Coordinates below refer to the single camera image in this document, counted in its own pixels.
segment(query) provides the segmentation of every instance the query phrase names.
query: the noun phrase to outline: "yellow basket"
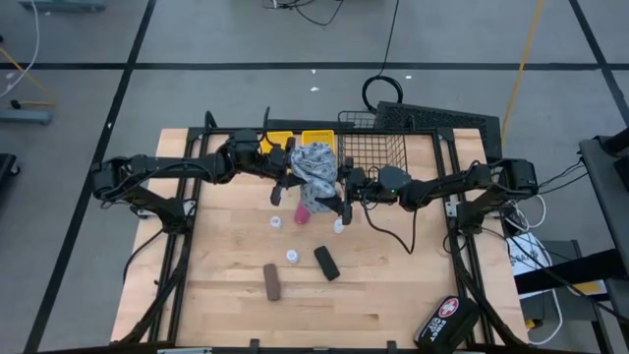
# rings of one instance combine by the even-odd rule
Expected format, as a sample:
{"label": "yellow basket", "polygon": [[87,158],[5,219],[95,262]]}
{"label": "yellow basket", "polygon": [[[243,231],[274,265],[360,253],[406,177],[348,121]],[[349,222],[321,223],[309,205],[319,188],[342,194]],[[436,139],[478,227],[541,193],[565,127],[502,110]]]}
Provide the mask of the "yellow basket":
{"label": "yellow basket", "polygon": [[302,133],[302,145],[312,143],[326,143],[332,147],[336,153],[336,142],[334,141],[334,131],[304,131]]}
{"label": "yellow basket", "polygon": [[[293,136],[293,132],[269,132],[266,133],[266,136],[273,143],[278,143],[282,146],[282,148],[285,148],[286,140]],[[262,150],[262,153],[269,153],[271,151],[271,144],[269,144],[266,139],[262,139],[260,149]]]}

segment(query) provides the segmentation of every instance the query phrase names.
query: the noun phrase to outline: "small white bottle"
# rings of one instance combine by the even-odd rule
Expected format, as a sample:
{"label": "small white bottle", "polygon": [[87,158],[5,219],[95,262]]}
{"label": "small white bottle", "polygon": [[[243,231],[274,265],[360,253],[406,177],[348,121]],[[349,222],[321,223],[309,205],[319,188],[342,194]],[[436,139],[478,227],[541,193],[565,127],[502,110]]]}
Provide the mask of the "small white bottle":
{"label": "small white bottle", "polygon": [[337,218],[334,221],[334,232],[340,234],[345,230],[345,225],[343,225],[343,220],[341,218]]}
{"label": "small white bottle", "polygon": [[282,227],[282,219],[279,218],[279,216],[273,216],[273,217],[271,217],[270,225],[271,225],[272,228],[278,229],[278,228]]}
{"label": "small white bottle", "polygon": [[295,251],[295,250],[288,250],[286,252],[286,261],[288,261],[288,263],[290,263],[292,265],[297,263],[299,261],[299,255],[297,254],[297,251]]}

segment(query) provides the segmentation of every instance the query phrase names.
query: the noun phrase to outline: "wooden tabletop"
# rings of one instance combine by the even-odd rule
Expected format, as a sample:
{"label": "wooden tabletop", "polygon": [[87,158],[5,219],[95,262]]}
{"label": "wooden tabletop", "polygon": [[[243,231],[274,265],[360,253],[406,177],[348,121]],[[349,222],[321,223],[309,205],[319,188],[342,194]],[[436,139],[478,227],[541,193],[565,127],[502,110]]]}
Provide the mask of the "wooden tabletop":
{"label": "wooden tabletop", "polygon": [[[485,161],[477,130],[454,134],[462,168],[475,159]],[[156,155],[182,156],[186,135],[187,130],[163,130]],[[212,135],[208,151],[225,139]],[[407,136],[406,149],[413,178],[437,176],[430,137]],[[450,173],[445,144],[443,153]],[[249,346],[257,338],[265,347],[382,348],[395,340],[400,348],[414,348],[412,335],[437,303],[457,294],[451,257],[442,249],[442,201],[418,211],[417,246],[409,256],[392,237],[371,229],[358,205],[342,234],[333,232],[336,216],[331,213],[295,224],[299,188],[283,191],[280,206],[273,206],[273,185],[242,174],[227,185],[202,185],[177,345]],[[173,197],[177,180],[153,179],[149,188]],[[468,198],[480,193],[470,192]],[[269,225],[274,215],[282,219],[280,230]],[[411,213],[398,205],[378,206],[370,216],[410,244]],[[141,220],[135,247],[160,227],[156,218]],[[495,220],[486,220],[485,227],[500,230]],[[154,299],[165,243],[161,237],[130,266],[112,339],[127,334]],[[487,298],[513,332],[528,341],[504,241],[484,233],[476,243]],[[332,282],[313,255],[322,245],[341,272]],[[290,249],[299,253],[296,265],[285,259]],[[277,302],[267,301],[264,292],[262,266],[269,263],[278,267],[282,299]],[[170,306],[165,306],[162,328],[168,327]],[[165,336],[162,330],[160,338]],[[482,342],[479,325],[476,339]]]}

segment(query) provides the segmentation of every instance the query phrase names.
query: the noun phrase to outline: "cloth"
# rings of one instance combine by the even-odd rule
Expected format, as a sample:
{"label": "cloth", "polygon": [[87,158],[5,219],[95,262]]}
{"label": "cloth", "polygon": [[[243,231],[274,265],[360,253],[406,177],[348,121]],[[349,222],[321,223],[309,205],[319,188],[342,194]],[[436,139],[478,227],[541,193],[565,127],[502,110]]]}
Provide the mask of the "cloth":
{"label": "cloth", "polygon": [[332,147],[324,143],[312,143],[295,147],[291,154],[293,174],[305,180],[301,186],[302,204],[309,212],[329,212],[330,208],[315,198],[336,196],[336,157]]}

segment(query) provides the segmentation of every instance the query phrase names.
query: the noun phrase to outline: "white cable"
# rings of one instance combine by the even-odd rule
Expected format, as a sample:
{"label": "white cable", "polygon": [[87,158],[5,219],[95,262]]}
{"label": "white cable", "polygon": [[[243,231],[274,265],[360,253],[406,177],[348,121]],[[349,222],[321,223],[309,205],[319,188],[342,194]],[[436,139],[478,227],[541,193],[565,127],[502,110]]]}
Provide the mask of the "white cable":
{"label": "white cable", "polygon": [[535,195],[535,196],[540,200],[540,203],[542,203],[542,217],[540,218],[540,221],[538,223],[529,225],[530,228],[540,227],[543,224],[543,221],[546,220],[546,202],[543,200],[542,196],[540,195]]}
{"label": "white cable", "polygon": [[33,0],[30,0],[30,5],[32,6],[32,12],[35,15],[35,33],[37,35],[37,37],[35,38],[35,51],[32,54],[32,60],[30,61],[30,64],[27,66],[26,69],[24,69],[22,74],[18,77],[17,80],[15,80],[14,83],[9,84],[7,86],[7,89],[5,89],[4,92],[0,93],[0,98],[2,98],[5,95],[7,95],[9,92],[11,92],[11,90],[17,84],[20,83],[20,81],[24,78],[24,75],[29,71],[29,69],[32,67],[32,65],[35,63],[35,60],[37,59],[37,53],[39,52],[39,17],[37,16],[37,8],[35,7],[35,2]]}
{"label": "white cable", "polygon": [[574,289],[569,287],[569,286],[566,286],[566,289],[568,289],[568,291],[570,291],[572,293],[572,295],[574,295],[576,297],[581,296],[578,292],[574,291]]}
{"label": "white cable", "polygon": [[[533,236],[533,235],[531,235],[531,233],[529,233],[528,234],[529,242],[531,242],[531,236]],[[548,253],[546,248],[542,245],[540,240],[538,240],[535,236],[533,236],[533,238],[535,239],[535,242],[538,245],[538,247],[540,248],[540,250],[542,250],[543,256],[548,261],[548,266],[552,266],[552,260],[550,259],[550,254]],[[557,293],[555,292],[554,289],[552,289],[550,291],[552,291],[552,297],[554,298],[554,305],[557,308],[557,315],[559,316],[559,324],[557,325],[557,328],[555,328],[554,331],[548,336],[548,338],[546,338],[546,339],[544,339],[542,341],[539,341],[539,342],[535,342],[535,341],[529,340],[529,342],[531,344],[533,344],[533,345],[543,345],[543,344],[546,344],[546,343],[550,342],[559,333],[559,330],[563,326],[563,315],[561,314],[561,308],[559,307],[559,300],[557,299]]]}
{"label": "white cable", "polygon": [[517,203],[515,204],[515,212],[520,218],[520,220],[524,222],[525,226],[523,227],[522,225],[517,224],[515,221],[511,220],[509,217],[505,217],[505,220],[508,223],[510,223],[513,227],[515,227],[516,229],[522,232],[529,232],[529,230],[533,228],[540,227],[543,224],[543,222],[546,220],[546,202],[543,200],[543,197],[540,195],[535,195],[535,197],[537,197],[540,200],[540,203],[542,203],[542,217],[540,218],[540,221],[538,221],[537,223],[533,225],[529,223],[529,219],[527,218],[527,215],[520,210]]}

